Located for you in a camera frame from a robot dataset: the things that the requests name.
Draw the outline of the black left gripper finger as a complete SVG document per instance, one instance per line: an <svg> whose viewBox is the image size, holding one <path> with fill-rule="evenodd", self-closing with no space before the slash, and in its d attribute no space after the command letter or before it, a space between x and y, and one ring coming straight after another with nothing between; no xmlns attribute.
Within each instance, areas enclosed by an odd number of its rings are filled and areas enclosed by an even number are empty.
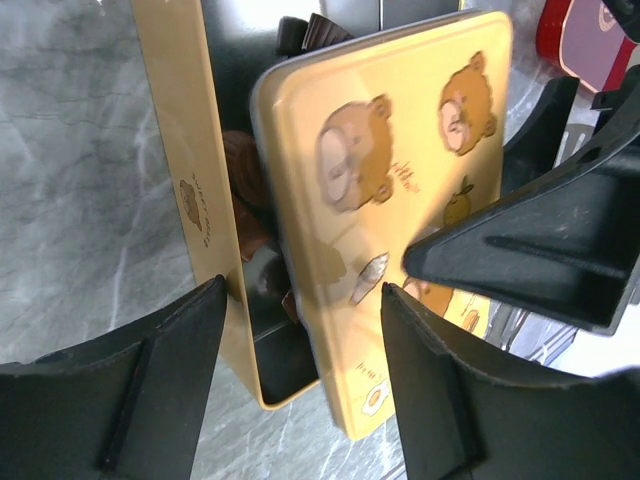
<svg viewBox="0 0 640 480"><path fill-rule="evenodd" d="M526 121L503 149L501 196L550 171L579 86L575 77L550 80Z"/></svg>
<svg viewBox="0 0 640 480"><path fill-rule="evenodd" d="M411 479L635 479L639 372L596 378L509 354L395 284L381 324Z"/></svg>
<svg viewBox="0 0 640 480"><path fill-rule="evenodd" d="M411 277L599 334L639 281L639 71L598 93L590 138L529 184L409 246Z"/></svg>
<svg viewBox="0 0 640 480"><path fill-rule="evenodd" d="M84 343L1 368L5 479L187 479L227 306L216 276Z"/></svg>

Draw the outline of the silver tin lid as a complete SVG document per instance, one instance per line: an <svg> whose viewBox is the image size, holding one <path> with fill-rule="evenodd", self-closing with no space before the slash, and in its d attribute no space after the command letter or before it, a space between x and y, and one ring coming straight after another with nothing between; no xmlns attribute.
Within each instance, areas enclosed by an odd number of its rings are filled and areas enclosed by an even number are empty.
<svg viewBox="0 0 640 480"><path fill-rule="evenodd" d="M500 194L513 29L463 10L283 61L251 94L281 247L335 423L394 413L380 320L394 283L483 336L490 302L402 263Z"/></svg>

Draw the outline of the brown chocolate piece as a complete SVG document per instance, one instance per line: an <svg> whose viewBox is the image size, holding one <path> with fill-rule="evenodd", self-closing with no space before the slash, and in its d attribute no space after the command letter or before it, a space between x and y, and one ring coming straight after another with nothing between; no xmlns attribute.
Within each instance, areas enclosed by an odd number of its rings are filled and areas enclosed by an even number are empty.
<svg viewBox="0 0 640 480"><path fill-rule="evenodd" d="M254 138L242 131L224 131L223 147L232 189L252 207L271 208L271 197Z"/></svg>
<svg viewBox="0 0 640 480"><path fill-rule="evenodd" d="M243 262L251 261L262 247L279 256L282 255L276 215L271 205L267 208L259 208L235 198L234 215L240 257Z"/></svg>

